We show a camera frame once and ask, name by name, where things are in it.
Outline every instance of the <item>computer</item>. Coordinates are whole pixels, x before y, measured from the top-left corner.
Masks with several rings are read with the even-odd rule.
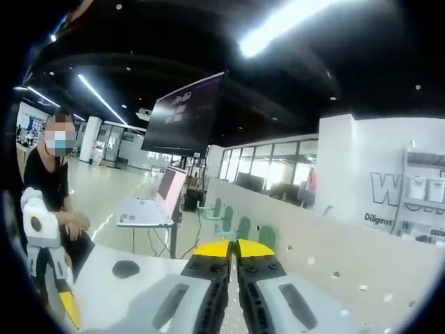
[[[134,198],[119,206],[118,226],[172,225],[172,215],[186,180],[185,170],[168,166],[154,199]]]

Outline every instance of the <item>black ceiling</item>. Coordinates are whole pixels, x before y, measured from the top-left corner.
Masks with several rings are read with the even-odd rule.
[[[315,133],[334,113],[445,115],[443,20],[431,4],[341,1],[243,57],[241,36],[284,2],[94,0],[41,51],[25,84],[84,118],[117,122],[81,73],[129,124],[146,127],[139,108],[228,70],[211,137],[224,146]],[[33,93],[24,98],[53,110]]]

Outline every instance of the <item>floor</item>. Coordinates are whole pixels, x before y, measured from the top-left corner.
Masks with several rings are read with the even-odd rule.
[[[116,226],[116,207],[128,198],[153,198],[161,177],[161,173],[136,168],[120,170],[89,165],[75,158],[69,161],[68,180],[74,209],[89,217],[91,228],[88,233],[96,244],[119,251],[131,252],[133,231]],[[178,258],[184,256],[187,259],[193,254],[193,250],[186,252],[195,244],[199,227],[197,214],[183,213],[177,238]],[[203,225],[198,244],[216,239],[213,231],[212,224]],[[165,229],[156,229],[151,230],[149,236],[147,229],[136,229],[135,253],[159,255],[165,248],[165,233]],[[164,249],[160,256],[169,257],[168,250]]]

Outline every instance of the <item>ceiling light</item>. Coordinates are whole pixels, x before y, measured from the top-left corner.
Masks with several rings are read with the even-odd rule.
[[[40,96],[42,99],[47,100],[49,103],[52,103],[53,105],[55,105],[56,107],[60,108],[60,105],[58,105],[57,103],[55,103],[54,101],[50,100],[48,97],[44,96],[43,94],[39,93],[38,91],[36,91],[34,88],[28,86],[28,89],[33,92],[34,94]]]
[[[79,115],[74,114],[74,117],[85,122],[85,118],[83,118],[83,117],[81,117]]]
[[[293,0],[276,10],[259,28],[249,32],[240,43],[244,56],[252,57],[265,49],[272,40],[291,30],[308,17],[339,0]]]
[[[113,115],[114,116],[116,116],[121,122],[122,122],[122,124],[125,124],[125,125],[128,125],[128,123],[127,122],[125,122],[124,121],[124,119],[122,118],[122,117],[120,117],[119,115],[118,115],[118,113],[116,113],[115,111],[114,111],[114,109],[113,108],[111,108],[111,106],[103,99],[103,97],[102,96],[100,96],[100,94],[90,85],[90,83],[85,79],[85,77],[82,75],[82,74],[78,74],[77,75],[78,77],[79,77],[79,79],[82,81],[82,83],[90,90],[90,92],[92,92],[94,95],[95,95],[95,97],[97,97],[97,99],[100,101],[100,102],[102,102],[102,104],[104,105],[104,106],[106,106],[106,108],[109,110],[109,111],[111,111],[112,113],[113,113]]]

